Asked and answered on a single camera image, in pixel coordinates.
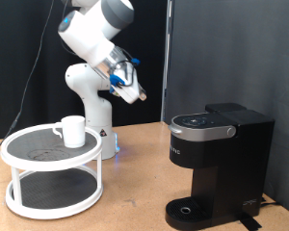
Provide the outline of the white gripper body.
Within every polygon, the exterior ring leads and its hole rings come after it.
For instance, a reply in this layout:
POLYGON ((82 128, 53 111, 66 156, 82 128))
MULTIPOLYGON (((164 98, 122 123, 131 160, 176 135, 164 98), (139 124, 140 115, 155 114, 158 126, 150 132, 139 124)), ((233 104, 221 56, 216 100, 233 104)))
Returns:
POLYGON ((143 91, 146 95, 145 90, 138 82, 137 71, 133 63, 119 62, 116 64, 110 74, 110 83, 113 92, 129 104, 140 99, 139 91, 143 91))

